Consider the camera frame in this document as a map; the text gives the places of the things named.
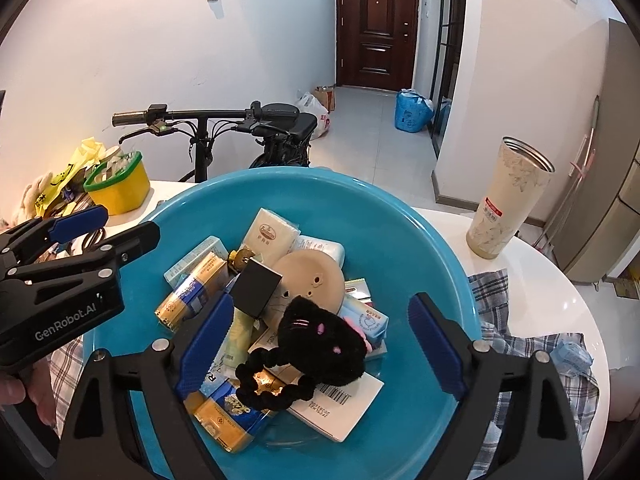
yellow and green container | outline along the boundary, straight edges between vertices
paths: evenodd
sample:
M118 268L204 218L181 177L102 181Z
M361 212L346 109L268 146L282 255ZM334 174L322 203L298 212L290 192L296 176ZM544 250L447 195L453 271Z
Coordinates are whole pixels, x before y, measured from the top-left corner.
M139 208L145 201L151 184L142 164L142 153L135 152L129 165L102 182L96 178L106 169L104 162L89 175L84 190L92 200L105 206L109 215L121 215Z

black beaded strap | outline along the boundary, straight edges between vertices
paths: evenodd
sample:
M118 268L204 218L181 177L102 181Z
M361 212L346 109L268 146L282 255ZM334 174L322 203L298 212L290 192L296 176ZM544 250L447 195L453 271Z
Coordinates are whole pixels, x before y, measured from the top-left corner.
M258 383L254 375L265 368L284 366L289 360L284 357L280 348L267 350L257 348L249 354L245 364L238 365L236 377L240 381L240 387L236 390L238 400L248 408L254 410L272 410L282 412L288 410L296 400L311 400L316 389L316 382L309 376L303 375L298 384L287 384L282 391L273 395L271 392L256 393Z

blue gripper pad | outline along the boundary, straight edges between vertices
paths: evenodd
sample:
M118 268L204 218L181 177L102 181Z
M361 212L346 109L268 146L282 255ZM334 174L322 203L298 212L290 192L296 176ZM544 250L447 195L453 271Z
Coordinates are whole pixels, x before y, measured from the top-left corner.
M107 223L109 213L107 208L101 205L94 206L84 211L74 213L56 220L49 229L49 240L52 245L55 242L66 244L79 236L93 233Z
M178 381L175 385L175 393L182 400L186 399L190 393L197 391L202 385L233 319L233 299L228 294L222 294L216 306L209 313L209 317L192 338L191 345L184 351L177 366Z
M452 394L456 400L461 400L468 391L464 381L464 365L459 350L462 350L449 340L444 325L453 329L453 335L460 343L460 330L466 338L462 328L457 323L446 319L435 306L431 298L425 293L416 294L409 301L409 325L420 343L422 352L427 357L436 375L440 387L444 392Z

finger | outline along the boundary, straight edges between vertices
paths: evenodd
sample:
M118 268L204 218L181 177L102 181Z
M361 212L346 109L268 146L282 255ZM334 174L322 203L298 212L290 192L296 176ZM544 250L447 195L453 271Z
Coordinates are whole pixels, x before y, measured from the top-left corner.
M42 423L53 427L56 423L56 401L51 389L49 362L46 359L41 359L33 365L33 375L27 386L27 392L31 401L37 406Z
M18 379L0 375L0 406L20 404L24 400L24 386Z

checkered cloth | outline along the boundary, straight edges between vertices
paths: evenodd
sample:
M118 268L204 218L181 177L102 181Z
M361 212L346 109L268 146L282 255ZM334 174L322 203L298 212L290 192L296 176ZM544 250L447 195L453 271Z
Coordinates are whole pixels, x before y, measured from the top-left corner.
M58 435L62 435L66 412L82 371L82 338L74 339L53 352L49 367L53 396L56 399L56 430Z
M476 308L481 319L482 338L491 343L495 351L530 357L538 350L551 353L561 340L574 341L585 348L583 335L576 333L529 338L511 336L507 326L509 320L509 280L506 270L471 276L469 283L476 298ZM580 445L584 446L598 405L598 384L591 371L588 375L580 375L576 378L560 376L560 380L574 414ZM468 480L484 475L489 469L502 434L510 399L510 392L500 394L494 420L489 426Z

